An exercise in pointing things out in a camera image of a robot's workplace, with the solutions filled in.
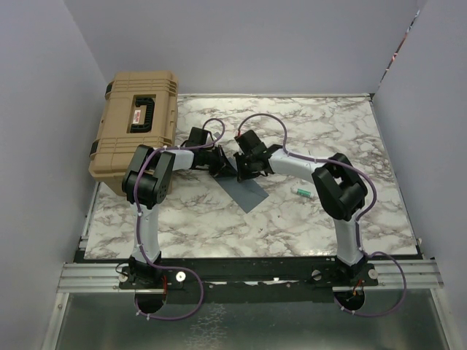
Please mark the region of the grey paper envelope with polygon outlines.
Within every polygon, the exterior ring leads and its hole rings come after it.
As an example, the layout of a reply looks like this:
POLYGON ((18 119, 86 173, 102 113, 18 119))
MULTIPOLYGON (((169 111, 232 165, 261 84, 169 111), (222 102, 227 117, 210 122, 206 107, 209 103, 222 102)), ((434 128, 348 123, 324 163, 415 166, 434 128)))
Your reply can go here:
POLYGON ((269 197, 269 194, 253 179, 238 182, 236 176, 221 176, 215 177, 215 181, 246 214, 269 197))

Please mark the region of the green white glue stick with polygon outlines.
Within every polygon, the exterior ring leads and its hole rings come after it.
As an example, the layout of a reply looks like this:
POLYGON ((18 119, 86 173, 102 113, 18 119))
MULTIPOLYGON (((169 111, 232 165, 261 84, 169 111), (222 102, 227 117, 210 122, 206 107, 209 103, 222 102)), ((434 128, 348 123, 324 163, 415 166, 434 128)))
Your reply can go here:
POLYGON ((305 189, 301 189, 297 187, 297 188, 292 188, 291 191, 293 194, 299 195, 301 197, 305 197, 305 198, 313 197, 313 193, 309 190, 305 190, 305 189))

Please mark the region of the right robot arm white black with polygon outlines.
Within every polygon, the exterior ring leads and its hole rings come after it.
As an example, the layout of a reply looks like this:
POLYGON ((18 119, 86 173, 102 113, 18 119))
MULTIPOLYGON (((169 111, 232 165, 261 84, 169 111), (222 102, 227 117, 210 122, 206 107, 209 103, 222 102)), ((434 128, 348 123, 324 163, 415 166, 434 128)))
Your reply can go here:
POLYGON ((269 174, 293 176, 314 185, 324 212, 333 219, 337 253, 329 279, 351 285, 362 274, 366 258, 360 250, 357 215, 365 205, 368 189, 342 153, 319 163, 304 155, 293 156, 278 144, 267 147, 254 131, 235 137, 239 151, 234 154, 237 180, 269 174))

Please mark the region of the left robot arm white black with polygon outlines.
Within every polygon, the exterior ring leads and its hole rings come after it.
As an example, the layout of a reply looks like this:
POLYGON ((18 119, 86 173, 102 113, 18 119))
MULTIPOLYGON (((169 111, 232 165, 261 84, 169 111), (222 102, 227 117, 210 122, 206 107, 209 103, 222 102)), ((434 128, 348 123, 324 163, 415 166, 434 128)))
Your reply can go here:
POLYGON ((126 199, 136 211, 134 248, 128 265, 120 272, 122 282, 151 288, 163 278, 157 266, 161 261, 158 212, 169 192, 174 171, 207 171, 214 178, 237 175, 222 147, 208 139, 211 135, 203 128, 193 127, 179 147, 157 150, 140 144, 136 148, 122 180, 126 199))

